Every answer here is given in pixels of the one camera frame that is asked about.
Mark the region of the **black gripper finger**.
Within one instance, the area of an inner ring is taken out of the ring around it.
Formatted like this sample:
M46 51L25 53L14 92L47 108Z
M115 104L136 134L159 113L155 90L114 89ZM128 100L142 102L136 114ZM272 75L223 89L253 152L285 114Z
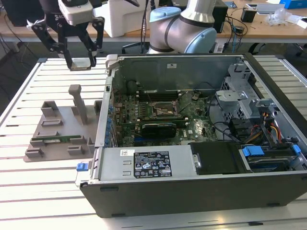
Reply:
M97 50L102 48L104 37L104 17L93 18L91 21L92 27L96 30L96 40L93 42L90 38L87 29L81 31L80 40L87 49L88 57L90 60L90 67L96 66L96 54Z
M59 25L58 41L55 41L48 32L47 30L48 26L45 20L36 21L31 26L31 29L33 30L35 35L39 38L39 40L42 42L42 44L50 52L56 52L60 58L64 58L68 69L72 70L73 61L70 52L68 50L67 38L64 36L62 24L58 23L58 25Z

